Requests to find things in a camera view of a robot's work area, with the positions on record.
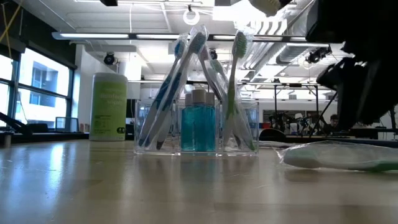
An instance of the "security camera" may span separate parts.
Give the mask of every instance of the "security camera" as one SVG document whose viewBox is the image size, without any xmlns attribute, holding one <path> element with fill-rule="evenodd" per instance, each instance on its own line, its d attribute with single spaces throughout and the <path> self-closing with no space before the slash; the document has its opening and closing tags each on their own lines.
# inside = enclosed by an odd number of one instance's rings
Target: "security camera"
<svg viewBox="0 0 398 224">
<path fill-rule="evenodd" d="M 211 57 L 212 60 L 216 60 L 218 58 L 215 49 L 210 49 L 210 57 Z"/>
<path fill-rule="evenodd" d="M 116 64 L 116 58 L 114 57 L 114 52 L 108 52 L 106 53 L 106 56 L 104 58 L 104 63 L 106 65 L 114 65 Z"/>
</svg>

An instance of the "table surface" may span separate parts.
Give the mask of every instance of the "table surface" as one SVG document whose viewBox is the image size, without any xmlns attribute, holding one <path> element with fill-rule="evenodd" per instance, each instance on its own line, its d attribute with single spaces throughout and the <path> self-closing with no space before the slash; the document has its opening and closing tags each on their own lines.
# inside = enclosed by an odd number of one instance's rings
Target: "table surface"
<svg viewBox="0 0 398 224">
<path fill-rule="evenodd" d="M 0 149 L 0 223 L 398 223 L 398 175 L 259 157 L 136 156 L 132 142 Z"/>
</svg>

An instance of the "blue toothbrush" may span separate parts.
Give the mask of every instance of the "blue toothbrush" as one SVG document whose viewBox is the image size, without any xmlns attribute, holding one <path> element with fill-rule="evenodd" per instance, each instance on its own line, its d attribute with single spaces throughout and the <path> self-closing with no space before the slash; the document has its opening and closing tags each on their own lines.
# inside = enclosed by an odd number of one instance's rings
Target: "blue toothbrush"
<svg viewBox="0 0 398 224">
<path fill-rule="evenodd" d="M 169 88 L 170 82 L 172 80 L 174 70 L 178 64 L 178 61 L 182 58 L 183 53 L 185 51 L 185 43 L 184 41 L 180 40 L 178 44 L 174 48 L 174 55 L 175 55 L 175 60 L 173 63 L 173 67 L 171 71 L 169 72 L 169 75 L 167 75 L 167 78 L 164 80 L 162 83 L 162 86 L 159 88 L 159 92 L 157 93 L 154 102 L 152 103 L 148 115 L 144 121 L 144 125 L 142 126 L 141 133 L 139 135 L 139 142 L 138 145 L 142 146 L 144 144 L 144 141 L 150 131 L 150 127 L 152 126 L 153 122 L 155 121 L 157 111 L 160 107 L 160 103 L 162 102 L 162 99 L 164 95 L 167 92 L 167 89 Z"/>
<path fill-rule="evenodd" d="M 185 51 L 185 43 L 181 43 L 181 41 L 175 46 L 174 49 L 174 55 L 175 55 L 175 61 L 173 64 L 173 67 L 170 71 L 170 74 L 174 74 L 175 67 L 177 66 L 177 62 L 182 58 L 182 55 Z M 171 110 L 169 111 L 168 115 L 166 116 L 166 120 L 163 122 L 163 125 L 160 129 L 160 133 L 157 137 L 157 144 L 156 144 L 156 149 L 160 150 L 163 146 L 164 141 L 167 138 L 167 135 L 169 134 L 170 131 L 170 126 L 172 125 L 172 116 L 171 116 Z"/>
<path fill-rule="evenodd" d="M 199 54 L 200 50 L 203 48 L 206 42 L 206 36 L 199 32 L 191 41 L 188 52 L 185 56 L 181 59 L 181 64 L 178 69 L 176 76 L 172 80 L 172 84 L 170 86 L 170 90 L 168 91 L 166 101 L 161 107 L 161 110 L 158 112 L 158 116 L 156 117 L 155 123 L 152 125 L 152 128 L 149 131 L 149 134 L 140 138 L 140 141 L 145 142 L 145 147 L 149 146 L 153 139 L 155 138 L 156 134 L 159 132 L 161 125 L 164 122 L 164 119 L 167 116 L 167 113 L 170 111 L 170 107 L 173 103 L 174 98 L 177 96 L 178 93 L 181 92 L 181 89 L 187 82 L 187 76 L 183 75 L 183 72 L 186 68 L 188 68 L 190 59 L 192 54 Z"/>
</svg>

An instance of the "green toothbrush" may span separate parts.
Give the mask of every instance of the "green toothbrush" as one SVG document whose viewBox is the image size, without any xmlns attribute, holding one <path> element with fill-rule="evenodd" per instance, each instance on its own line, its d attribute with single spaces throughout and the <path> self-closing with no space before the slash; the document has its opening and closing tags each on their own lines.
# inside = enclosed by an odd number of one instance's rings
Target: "green toothbrush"
<svg viewBox="0 0 398 224">
<path fill-rule="evenodd" d="M 236 113 L 236 107 L 234 105 L 235 102 L 235 73 L 236 73 L 236 65 L 238 64 L 238 59 L 243 58 L 246 54 L 246 49 L 248 47 L 248 40 L 246 36 L 242 32 L 238 32 L 236 34 L 234 45 L 232 48 L 232 68 L 231 68 L 231 77 L 229 78 L 228 85 L 228 107 L 225 115 L 224 122 L 224 130 L 223 130 L 223 139 L 224 146 L 228 145 L 229 137 L 231 135 L 233 126 L 234 126 L 234 115 Z"/>
</svg>

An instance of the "plastic bag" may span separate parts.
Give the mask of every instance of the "plastic bag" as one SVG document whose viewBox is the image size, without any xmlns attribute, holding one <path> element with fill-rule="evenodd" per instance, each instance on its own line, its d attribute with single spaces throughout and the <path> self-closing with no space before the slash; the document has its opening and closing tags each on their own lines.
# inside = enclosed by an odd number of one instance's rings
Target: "plastic bag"
<svg viewBox="0 0 398 224">
<path fill-rule="evenodd" d="M 280 162 L 295 167 L 383 172 L 398 170 L 398 150 L 389 147 L 322 141 L 277 151 Z"/>
</svg>

